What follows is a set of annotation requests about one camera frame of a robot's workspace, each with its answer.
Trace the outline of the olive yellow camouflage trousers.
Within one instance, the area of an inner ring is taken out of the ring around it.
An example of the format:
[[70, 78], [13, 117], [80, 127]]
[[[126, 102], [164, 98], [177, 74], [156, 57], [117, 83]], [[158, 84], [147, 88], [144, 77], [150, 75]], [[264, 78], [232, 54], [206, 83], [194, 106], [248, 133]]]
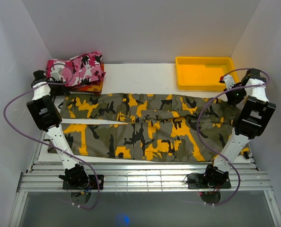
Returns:
[[183, 95], [71, 94], [58, 105], [75, 155], [154, 162], [210, 162], [228, 142], [240, 111], [226, 101]]

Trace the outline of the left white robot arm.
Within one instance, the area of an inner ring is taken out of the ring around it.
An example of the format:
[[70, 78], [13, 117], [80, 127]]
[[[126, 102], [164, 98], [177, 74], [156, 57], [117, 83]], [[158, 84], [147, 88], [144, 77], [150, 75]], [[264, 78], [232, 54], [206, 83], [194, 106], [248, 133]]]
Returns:
[[34, 95], [26, 106], [38, 129], [45, 132], [50, 144], [57, 150], [64, 169], [64, 174], [59, 178], [72, 187], [85, 189], [89, 185], [89, 176], [80, 162], [73, 158], [73, 152], [63, 134], [60, 113], [50, 95], [51, 88], [46, 84], [44, 71], [35, 71], [34, 78], [31, 85]]

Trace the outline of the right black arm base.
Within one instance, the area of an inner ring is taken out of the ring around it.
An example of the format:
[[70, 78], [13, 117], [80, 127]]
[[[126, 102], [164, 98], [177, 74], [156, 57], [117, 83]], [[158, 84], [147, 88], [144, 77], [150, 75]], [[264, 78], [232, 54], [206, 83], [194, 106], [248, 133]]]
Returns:
[[202, 201], [209, 204], [218, 204], [221, 199], [220, 190], [231, 188], [229, 179], [221, 182], [198, 173], [187, 175], [184, 183], [188, 185], [188, 189], [198, 189]]

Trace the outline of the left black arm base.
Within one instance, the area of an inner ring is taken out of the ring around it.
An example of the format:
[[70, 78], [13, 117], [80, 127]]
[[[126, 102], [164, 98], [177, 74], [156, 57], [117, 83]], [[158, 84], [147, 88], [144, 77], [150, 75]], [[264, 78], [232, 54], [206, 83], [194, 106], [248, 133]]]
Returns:
[[85, 187], [70, 186], [67, 182], [63, 182], [62, 189], [66, 191], [71, 191], [70, 199], [72, 203], [77, 203], [79, 205], [85, 205], [89, 202], [91, 198], [92, 191], [97, 190], [98, 188], [102, 190], [104, 188], [104, 175], [97, 175], [98, 182], [94, 175], [89, 175], [89, 181]]

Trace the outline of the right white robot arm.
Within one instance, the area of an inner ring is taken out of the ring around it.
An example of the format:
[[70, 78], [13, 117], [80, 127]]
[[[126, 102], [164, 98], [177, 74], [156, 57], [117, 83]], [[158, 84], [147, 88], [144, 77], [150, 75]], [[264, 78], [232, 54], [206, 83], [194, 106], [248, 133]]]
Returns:
[[275, 112], [276, 104], [269, 101], [265, 92], [268, 79], [263, 78], [261, 73], [259, 69], [248, 69], [238, 83], [229, 74], [220, 77], [220, 83], [226, 86], [224, 92], [228, 104], [236, 106], [243, 100], [245, 104], [233, 120], [232, 133], [225, 147], [206, 167], [202, 180], [209, 188], [220, 188], [228, 182], [230, 163], [251, 140], [261, 136]]

